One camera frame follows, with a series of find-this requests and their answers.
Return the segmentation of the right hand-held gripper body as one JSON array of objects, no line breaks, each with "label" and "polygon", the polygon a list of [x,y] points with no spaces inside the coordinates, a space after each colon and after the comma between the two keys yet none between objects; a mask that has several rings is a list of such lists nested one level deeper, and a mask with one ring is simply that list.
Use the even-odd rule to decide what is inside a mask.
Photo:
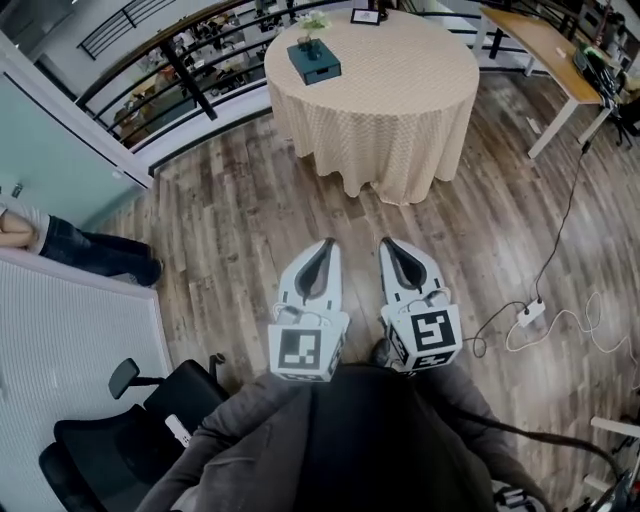
[{"label": "right hand-held gripper body", "polygon": [[399,373],[449,365],[463,346],[459,308],[450,302],[447,288],[436,288],[422,298],[381,310],[390,342],[387,366]]}]

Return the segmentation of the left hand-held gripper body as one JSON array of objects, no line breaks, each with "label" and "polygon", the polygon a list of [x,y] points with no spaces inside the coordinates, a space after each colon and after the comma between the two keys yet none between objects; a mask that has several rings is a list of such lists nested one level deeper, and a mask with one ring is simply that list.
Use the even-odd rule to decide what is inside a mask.
[{"label": "left hand-held gripper body", "polygon": [[278,303],[268,326],[269,369],[288,381],[329,382],[340,363],[350,318]]}]

